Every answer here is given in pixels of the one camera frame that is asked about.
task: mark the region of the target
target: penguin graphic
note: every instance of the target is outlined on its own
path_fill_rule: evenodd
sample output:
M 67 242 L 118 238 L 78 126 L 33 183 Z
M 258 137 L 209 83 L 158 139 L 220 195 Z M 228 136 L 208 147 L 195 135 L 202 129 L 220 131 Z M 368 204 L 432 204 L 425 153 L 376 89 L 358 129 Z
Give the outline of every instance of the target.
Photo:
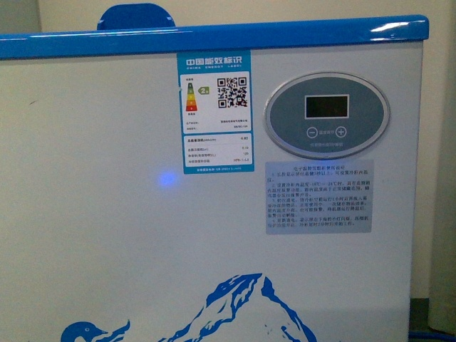
M 97 342 L 118 342 L 123 340 L 123 336 L 130 328 L 130 321 L 125 326 L 114 331 L 110 336 L 106 336 Z M 75 342 L 77 338 L 82 337 L 85 342 L 92 342 L 95 337 L 108 333 L 95 326 L 91 322 L 76 322 L 68 326 L 62 333 L 60 342 Z

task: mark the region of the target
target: freezer lid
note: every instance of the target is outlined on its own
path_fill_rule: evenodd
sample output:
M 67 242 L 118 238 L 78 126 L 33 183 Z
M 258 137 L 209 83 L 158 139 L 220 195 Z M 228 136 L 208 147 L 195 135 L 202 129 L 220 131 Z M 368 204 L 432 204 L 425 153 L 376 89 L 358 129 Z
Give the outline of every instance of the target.
M 28 33 L 0 35 L 0 59 L 337 46 L 422 41 L 428 37 L 429 21 L 422 15 Z

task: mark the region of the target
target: white wall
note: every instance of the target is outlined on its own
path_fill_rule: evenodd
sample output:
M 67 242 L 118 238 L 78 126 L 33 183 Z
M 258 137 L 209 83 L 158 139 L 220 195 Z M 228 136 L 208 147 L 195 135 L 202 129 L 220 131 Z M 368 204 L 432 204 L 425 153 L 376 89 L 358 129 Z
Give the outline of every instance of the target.
M 38 0 L 0 0 L 0 33 L 40 30 Z
M 114 4 L 138 0 L 38 0 L 43 31 L 96 29 Z M 435 221 L 437 170 L 450 68 L 451 15 L 455 0 L 156 0 L 178 26 L 261 21 L 353 18 L 424 14 L 430 20 L 425 42 L 420 124 L 418 186 L 413 255 L 412 297 L 429 296 L 432 231 Z
M 442 121 L 432 248 L 430 327 L 456 334 L 456 1 Z

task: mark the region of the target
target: blue cable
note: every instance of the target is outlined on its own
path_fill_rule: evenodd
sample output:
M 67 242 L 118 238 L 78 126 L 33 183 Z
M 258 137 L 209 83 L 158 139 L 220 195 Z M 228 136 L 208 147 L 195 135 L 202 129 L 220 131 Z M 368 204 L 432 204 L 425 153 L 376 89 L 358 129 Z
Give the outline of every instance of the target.
M 447 342 L 456 342 L 456 337 L 445 335 L 443 333 L 426 333 L 422 331 L 410 331 L 408 333 L 408 338 L 413 339 L 422 339 L 422 340 L 438 340 L 438 341 L 447 341 Z

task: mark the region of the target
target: qr code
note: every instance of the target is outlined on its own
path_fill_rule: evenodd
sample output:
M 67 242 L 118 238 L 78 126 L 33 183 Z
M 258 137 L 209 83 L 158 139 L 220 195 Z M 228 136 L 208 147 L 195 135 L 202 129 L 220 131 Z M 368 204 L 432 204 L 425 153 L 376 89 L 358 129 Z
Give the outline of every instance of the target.
M 247 77 L 217 79 L 219 108 L 247 107 Z

